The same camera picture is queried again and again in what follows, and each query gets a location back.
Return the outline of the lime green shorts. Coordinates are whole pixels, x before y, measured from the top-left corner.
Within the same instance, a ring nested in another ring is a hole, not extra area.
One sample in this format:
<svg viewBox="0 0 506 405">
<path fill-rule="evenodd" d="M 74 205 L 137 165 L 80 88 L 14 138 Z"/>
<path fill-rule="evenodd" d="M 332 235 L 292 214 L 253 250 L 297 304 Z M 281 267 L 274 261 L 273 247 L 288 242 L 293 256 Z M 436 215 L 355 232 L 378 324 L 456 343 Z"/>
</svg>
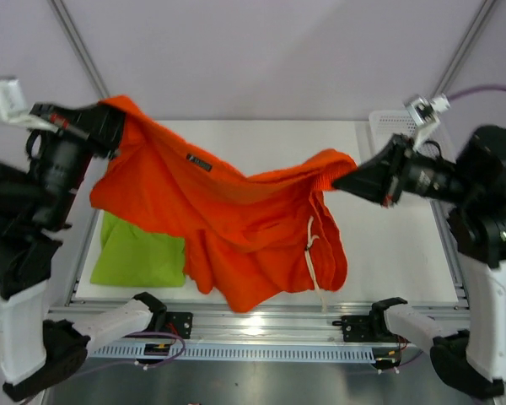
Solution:
<svg viewBox="0 0 506 405">
<path fill-rule="evenodd" d="M 111 287 L 179 288 L 184 274 L 185 242 L 181 238 L 144 231 L 104 212 L 100 254 L 92 284 Z"/>
</svg>

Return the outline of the orange shorts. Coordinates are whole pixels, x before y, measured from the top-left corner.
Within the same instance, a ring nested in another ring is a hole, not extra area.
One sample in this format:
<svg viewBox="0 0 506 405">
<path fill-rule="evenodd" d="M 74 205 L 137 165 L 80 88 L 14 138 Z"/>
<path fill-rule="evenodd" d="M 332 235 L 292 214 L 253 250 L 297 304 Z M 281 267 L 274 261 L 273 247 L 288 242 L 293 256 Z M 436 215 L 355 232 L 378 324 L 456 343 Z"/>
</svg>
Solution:
<svg viewBox="0 0 506 405">
<path fill-rule="evenodd" d="M 300 165 L 244 175 L 145 115 L 127 96 L 120 153 L 90 202 L 147 232 L 181 237 L 186 274 L 247 312 L 282 292 L 339 290 L 347 279 L 340 230 L 324 195 L 353 172 L 333 148 Z"/>
</svg>

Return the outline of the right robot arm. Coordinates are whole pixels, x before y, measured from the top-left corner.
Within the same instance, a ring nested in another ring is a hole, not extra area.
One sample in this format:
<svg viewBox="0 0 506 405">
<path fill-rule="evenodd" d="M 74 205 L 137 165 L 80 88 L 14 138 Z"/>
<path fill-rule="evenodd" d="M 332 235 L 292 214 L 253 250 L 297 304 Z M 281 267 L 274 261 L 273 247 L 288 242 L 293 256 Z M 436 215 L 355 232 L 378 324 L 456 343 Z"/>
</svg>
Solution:
<svg viewBox="0 0 506 405">
<path fill-rule="evenodd" d="M 455 161 L 421 154 L 394 135 L 374 157 L 333 186 L 390 207 L 403 193 L 449 203 L 447 223 L 457 251 L 469 262 L 470 326 L 450 330 L 400 297 L 374 302 L 355 329 L 339 321 L 348 342 L 404 339 L 428 355 L 447 386 L 480 400 L 506 388 L 506 128 L 478 127 Z"/>
</svg>

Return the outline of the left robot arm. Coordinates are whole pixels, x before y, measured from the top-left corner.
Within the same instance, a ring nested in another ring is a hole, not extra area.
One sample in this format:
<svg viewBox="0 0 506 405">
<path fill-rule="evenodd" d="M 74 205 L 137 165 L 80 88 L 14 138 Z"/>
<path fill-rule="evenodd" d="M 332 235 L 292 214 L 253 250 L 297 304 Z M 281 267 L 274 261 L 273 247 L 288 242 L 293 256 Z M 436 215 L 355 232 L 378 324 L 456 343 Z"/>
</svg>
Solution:
<svg viewBox="0 0 506 405">
<path fill-rule="evenodd" d="M 3 393 L 22 402 L 72 376 L 96 350 L 166 327 L 166 306 L 149 293 L 87 323 L 48 321 L 44 295 L 67 216 L 93 158 L 116 157 L 126 116 L 105 104 L 30 110 L 22 171 L 0 161 L 0 341 Z"/>
</svg>

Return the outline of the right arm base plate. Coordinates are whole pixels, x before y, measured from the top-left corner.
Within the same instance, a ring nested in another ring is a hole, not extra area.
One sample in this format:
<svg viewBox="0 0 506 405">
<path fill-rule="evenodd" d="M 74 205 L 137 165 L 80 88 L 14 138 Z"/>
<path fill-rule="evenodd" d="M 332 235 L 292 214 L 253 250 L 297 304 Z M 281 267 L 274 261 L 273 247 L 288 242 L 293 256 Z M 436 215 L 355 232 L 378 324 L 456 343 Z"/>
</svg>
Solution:
<svg viewBox="0 0 506 405">
<path fill-rule="evenodd" d="M 367 315 L 341 316 L 331 323 L 341 330 L 346 343 L 395 343 L 396 336 L 389 332 L 385 322 Z"/>
</svg>

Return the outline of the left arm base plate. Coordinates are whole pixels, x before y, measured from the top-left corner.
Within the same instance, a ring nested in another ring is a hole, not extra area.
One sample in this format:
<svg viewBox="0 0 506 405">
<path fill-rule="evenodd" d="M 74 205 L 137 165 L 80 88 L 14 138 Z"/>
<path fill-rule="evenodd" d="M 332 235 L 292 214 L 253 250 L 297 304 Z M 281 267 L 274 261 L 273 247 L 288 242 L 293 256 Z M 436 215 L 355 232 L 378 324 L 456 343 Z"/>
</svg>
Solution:
<svg viewBox="0 0 506 405">
<path fill-rule="evenodd" d="M 163 331 L 173 333 L 184 339 L 190 339 L 193 317 L 191 312 L 169 311 L 165 316 Z"/>
</svg>

